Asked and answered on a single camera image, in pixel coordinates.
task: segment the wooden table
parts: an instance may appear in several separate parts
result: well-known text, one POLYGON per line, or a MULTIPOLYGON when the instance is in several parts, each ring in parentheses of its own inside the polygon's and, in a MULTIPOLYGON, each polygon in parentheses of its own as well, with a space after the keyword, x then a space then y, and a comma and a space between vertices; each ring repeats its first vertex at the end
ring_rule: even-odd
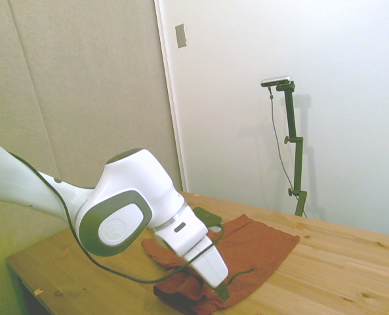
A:
MULTIPOLYGON (((389 314, 389 236, 256 207, 183 193, 230 221, 245 213, 301 237, 278 270, 241 303, 215 314, 389 314)), ((124 253, 99 259, 110 268, 152 279, 163 275, 140 240, 124 253)), ((120 278, 93 265, 64 230, 7 259, 38 301, 61 315, 180 314, 152 285, 120 278)))

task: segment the beige fabric wall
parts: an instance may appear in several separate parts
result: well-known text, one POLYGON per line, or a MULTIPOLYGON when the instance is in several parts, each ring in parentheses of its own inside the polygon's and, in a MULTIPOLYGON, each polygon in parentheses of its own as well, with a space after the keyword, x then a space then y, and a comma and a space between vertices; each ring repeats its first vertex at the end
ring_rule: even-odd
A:
MULTIPOLYGON (((0 1, 0 145, 79 186, 147 148, 181 189, 154 1, 0 1)), ((5 257, 66 227, 0 203, 0 314, 26 314, 5 257)))

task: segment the white wall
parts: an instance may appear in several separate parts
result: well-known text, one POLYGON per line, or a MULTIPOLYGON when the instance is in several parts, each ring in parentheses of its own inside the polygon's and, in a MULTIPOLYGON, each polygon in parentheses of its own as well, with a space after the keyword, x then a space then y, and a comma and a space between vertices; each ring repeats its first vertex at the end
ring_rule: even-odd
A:
MULTIPOLYGON (((289 74, 308 216, 389 234, 389 1, 158 3, 187 190, 295 212, 260 87, 289 74)), ((275 117, 283 140, 282 93, 275 117)))

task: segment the black cable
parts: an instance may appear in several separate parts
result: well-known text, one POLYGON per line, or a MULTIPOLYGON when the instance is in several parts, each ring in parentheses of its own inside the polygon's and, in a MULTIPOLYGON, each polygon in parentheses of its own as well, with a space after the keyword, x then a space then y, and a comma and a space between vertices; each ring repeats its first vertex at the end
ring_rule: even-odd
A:
POLYGON ((82 249, 82 251, 84 252, 84 254, 89 258, 89 260, 91 262, 93 262, 95 265, 97 265, 99 268, 101 269, 104 269, 108 272, 111 272, 113 274, 117 274, 118 276, 121 276, 121 277, 124 277, 126 279, 129 279, 129 280, 132 280, 134 282, 138 282, 140 284, 154 284, 154 283, 157 283, 157 282, 160 282, 160 281, 163 281, 171 276, 173 276, 174 274, 180 272, 180 271, 183 271, 185 268, 188 267, 189 264, 193 263, 196 259, 198 259, 200 256, 202 256, 202 254, 204 254, 206 251, 208 251, 211 247, 215 246, 219 241, 220 239, 223 237, 224 233, 225 233, 225 227, 222 225, 222 224, 219 224, 218 226, 222 229, 221 233, 219 234, 219 237, 209 246, 207 246, 204 250, 202 250, 199 254, 197 254, 193 259, 191 259, 190 261, 188 261, 187 263, 185 263, 184 265, 182 265, 181 267, 177 268, 176 270, 172 271, 170 274, 167 274, 166 276, 162 277, 162 278, 159 278, 159 279, 156 279, 156 280, 141 280, 141 279, 137 279, 137 278, 134 278, 132 276, 129 276, 127 274, 123 274, 121 272, 118 272, 118 271, 115 271, 113 269, 110 269, 108 268, 107 266, 104 266, 103 264, 100 264, 98 261, 96 261, 90 253, 88 253, 88 251, 82 246, 82 244, 80 243, 77 235, 76 235, 76 232, 75 232, 75 229, 73 228, 73 224, 72 224, 72 220, 70 219, 70 214, 69 214, 69 210, 68 210, 68 206, 66 205, 66 202, 64 201, 63 197, 58 193, 58 191, 53 187, 51 186, 51 184, 49 182, 46 181, 46 179, 32 166, 30 165, 27 161, 25 161, 24 159, 22 159, 21 157, 13 154, 13 153, 10 153, 14 158, 18 159, 19 161, 21 161, 23 164, 25 164, 28 168, 31 169, 31 171, 33 173, 35 173, 43 182, 44 184, 47 185, 48 188, 50 188, 54 194, 58 197, 58 199, 60 200, 60 202, 62 203, 63 205, 63 208, 66 212, 66 217, 68 219, 68 224, 69 224, 69 227, 70 227, 70 230, 72 231, 72 234, 73 234, 73 237, 75 238, 77 244, 80 246, 80 248, 82 249))
POLYGON ((291 179, 289 178, 289 176, 287 174, 287 171, 286 171, 286 168, 285 168, 285 164, 283 163, 283 160, 281 158, 279 137, 277 136, 276 125, 274 123, 274 105, 273 105, 273 98, 274 97, 273 97, 273 94, 272 94, 272 88, 271 87, 267 87, 267 88, 268 88, 268 91, 270 92, 270 101, 272 103, 272 123, 273 123, 274 135, 276 136, 277 152, 279 153, 280 164, 281 164, 281 167, 283 168, 283 172, 285 173, 285 175, 287 177, 287 180, 289 181, 289 185, 291 186, 291 190, 293 190, 293 185, 292 185, 291 179))

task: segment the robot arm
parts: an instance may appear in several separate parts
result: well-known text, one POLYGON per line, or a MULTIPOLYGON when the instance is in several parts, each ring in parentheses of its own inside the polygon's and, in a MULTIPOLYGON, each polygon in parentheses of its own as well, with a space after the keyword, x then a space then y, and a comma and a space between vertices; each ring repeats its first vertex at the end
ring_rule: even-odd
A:
MULTIPOLYGON (((116 255, 126 250, 146 227, 186 261, 212 244, 206 236, 206 226, 147 150, 130 150, 113 157, 94 189, 40 175, 64 199, 79 241, 92 254, 116 255)), ((68 221, 56 194, 2 147, 0 201, 32 207, 68 221)), ((217 287, 228 276, 215 246, 196 259, 192 267, 211 287, 217 287)))

